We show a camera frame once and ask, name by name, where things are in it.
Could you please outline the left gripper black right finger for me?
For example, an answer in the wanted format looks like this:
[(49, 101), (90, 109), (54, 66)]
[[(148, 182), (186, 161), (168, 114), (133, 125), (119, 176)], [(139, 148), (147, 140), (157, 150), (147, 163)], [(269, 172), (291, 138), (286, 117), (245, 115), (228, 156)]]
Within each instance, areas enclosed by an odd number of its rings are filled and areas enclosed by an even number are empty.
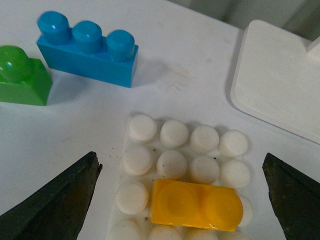
[(320, 238), (320, 183), (271, 153), (262, 165), (273, 212), (287, 240)]

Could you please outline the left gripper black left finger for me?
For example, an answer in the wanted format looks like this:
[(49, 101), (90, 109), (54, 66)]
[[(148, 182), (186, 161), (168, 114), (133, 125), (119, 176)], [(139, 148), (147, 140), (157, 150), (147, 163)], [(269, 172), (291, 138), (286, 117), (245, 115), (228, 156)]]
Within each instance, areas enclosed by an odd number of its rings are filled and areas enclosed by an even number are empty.
[(0, 216), (2, 240), (75, 240), (98, 177), (97, 154), (87, 153), (27, 199)]

